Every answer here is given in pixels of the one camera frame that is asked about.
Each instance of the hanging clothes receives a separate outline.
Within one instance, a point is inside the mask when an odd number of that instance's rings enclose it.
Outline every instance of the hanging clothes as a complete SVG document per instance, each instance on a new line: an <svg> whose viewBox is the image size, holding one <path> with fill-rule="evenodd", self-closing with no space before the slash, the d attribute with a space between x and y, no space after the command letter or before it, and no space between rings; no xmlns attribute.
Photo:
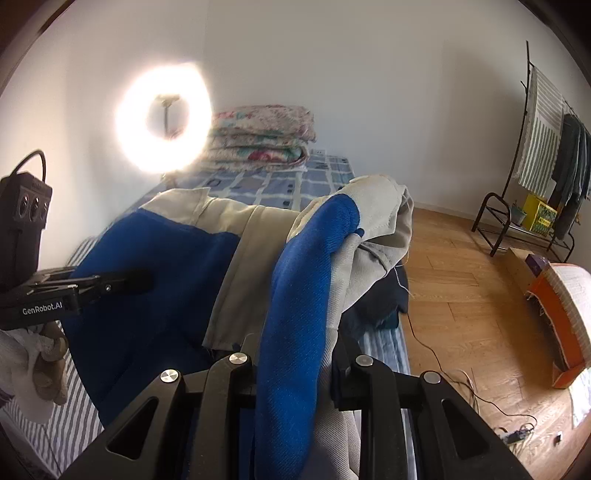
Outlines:
<svg viewBox="0 0 591 480"><path fill-rule="evenodd" d="M564 239L591 186L591 135L574 115L564 116L563 134L558 149L552 179L556 187L548 204L555 209L563 206L554 223L554 233Z"/></svg>
<svg viewBox="0 0 591 480"><path fill-rule="evenodd" d="M519 185L543 197L556 163L564 100L558 89L532 67L526 129L515 176Z"/></svg>

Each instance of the striped towel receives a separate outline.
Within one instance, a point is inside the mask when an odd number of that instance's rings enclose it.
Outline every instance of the striped towel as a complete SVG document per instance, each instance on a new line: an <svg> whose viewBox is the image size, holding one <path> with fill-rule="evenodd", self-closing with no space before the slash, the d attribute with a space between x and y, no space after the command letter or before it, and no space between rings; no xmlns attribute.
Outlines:
<svg viewBox="0 0 591 480"><path fill-rule="evenodd" d="M544 198L552 175L562 130L564 100L558 89L532 67L527 126L520 145L519 185Z"/></svg>

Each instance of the white wall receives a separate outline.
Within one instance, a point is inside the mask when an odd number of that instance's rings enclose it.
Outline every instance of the white wall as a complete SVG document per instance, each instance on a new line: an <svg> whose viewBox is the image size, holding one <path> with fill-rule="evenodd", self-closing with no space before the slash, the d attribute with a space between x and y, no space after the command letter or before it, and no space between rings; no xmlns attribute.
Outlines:
<svg viewBox="0 0 591 480"><path fill-rule="evenodd" d="M77 0L18 66L0 97L0 176L45 151L54 193L41 268L63 265L157 183L123 156L115 108L144 70L201 60L206 14L206 1Z"/></svg>
<svg viewBox="0 0 591 480"><path fill-rule="evenodd" d="M589 85L517 0L207 3L77 0L18 68L0 98L0 173L38 146L59 158L44 261L59 263L155 181L121 158L112 114L131 79L164 61L202 60L216 109L308 106L317 146L350 158L357 174L388 173L417 202L468 216L502 189L511 165L526 40L532 61L591 125ZM39 106L51 121L33 115ZM87 209L73 202L78 193L94 214L74 229L67 215Z"/></svg>

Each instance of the white cloth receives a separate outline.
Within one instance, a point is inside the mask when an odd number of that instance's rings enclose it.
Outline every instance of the white cloth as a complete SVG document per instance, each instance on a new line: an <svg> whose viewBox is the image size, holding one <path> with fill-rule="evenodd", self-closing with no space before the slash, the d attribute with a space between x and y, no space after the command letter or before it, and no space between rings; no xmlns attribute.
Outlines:
<svg viewBox="0 0 591 480"><path fill-rule="evenodd" d="M41 326L0 330L0 389L15 396L27 419L47 423L54 404L37 394L33 369L41 351L51 350L54 341L39 335L40 330Z"/></svg>

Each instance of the black cable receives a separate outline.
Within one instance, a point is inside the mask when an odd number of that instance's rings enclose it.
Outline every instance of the black cable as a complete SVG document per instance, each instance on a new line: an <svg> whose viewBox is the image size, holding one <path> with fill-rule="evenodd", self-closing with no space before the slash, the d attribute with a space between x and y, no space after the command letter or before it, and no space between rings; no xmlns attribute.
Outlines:
<svg viewBox="0 0 591 480"><path fill-rule="evenodd" d="M29 153L25 158L23 158L20 161L20 163L16 167L14 167L14 170L12 171L10 176L12 177L13 175L16 175L16 173L21 169L21 167L25 163L27 163L29 160L31 160L35 155L39 155L41 157L41 164L43 166L43 177L41 178L41 180L43 182L45 182L45 177L46 177L46 173L47 173L47 165L46 165L46 161L45 161L45 154L41 150L35 150L35 151Z"/></svg>
<svg viewBox="0 0 591 480"><path fill-rule="evenodd" d="M410 315L409 315L409 314L407 314L407 317L408 317L408 323L409 323L409 325L410 325L410 331L413 333L413 337L414 337L414 339L415 339L417 342L419 342L421 345L423 345L425 348L427 348L427 349L429 349L429 350L431 350L431 351L432 351L433 355L435 356L435 360L437 360L437 364L439 365L439 370L440 370L442 373L446 374L446 373L443 371L443 368L441 367L441 362L439 361L439 358L437 357L437 354L435 353L435 350L433 350L433 349L432 349L430 346L426 345L425 343L422 343L422 341L421 341L421 340L419 340L419 339L417 338L417 335L415 335L415 333L414 333L414 329L413 329L413 323L412 323L412 321L411 321L411 319L410 319ZM533 427L534 427L534 428L536 428L536 427L538 426L538 419L537 419L537 418L535 418L533 415L529 415L528 413L505 413L504 411L502 411L502 410L499 408L499 406L498 406L496 403L494 403L494 402L491 402L491 401L489 401L489 400L485 400L484 398L482 398L482 397L480 397L480 396L476 395L476 393L474 392L474 390L473 390L473 389L472 389L472 388L471 388L469 385L467 385L467 384L465 384L465 383L464 383L464 385L466 385L466 386L467 386L467 387L470 389L470 391L472 392L472 395L474 395L474 396L475 396L476 398L478 398L479 400L482 400L484 403L488 403L488 404L490 404L490 405L493 405L493 406L494 406L494 407L495 407L495 408L496 408L498 411L500 411L500 412L501 412L501 413L502 413L502 414L503 414L505 417L529 417L529 418L531 418L531 419L534 419L534 421L535 421L535 425L533 425Z"/></svg>
<svg viewBox="0 0 591 480"><path fill-rule="evenodd" d="M53 461L56 464L57 471L59 472L59 474L61 476L63 472L61 471L60 464L57 461L56 454L53 451L53 448L51 448L51 439L49 438L49 435L47 434L47 429L46 429L45 425L41 425L41 427L43 428L43 432L45 433L45 438L47 439L47 447L49 448L49 452L51 453L51 456L53 457Z"/></svg>

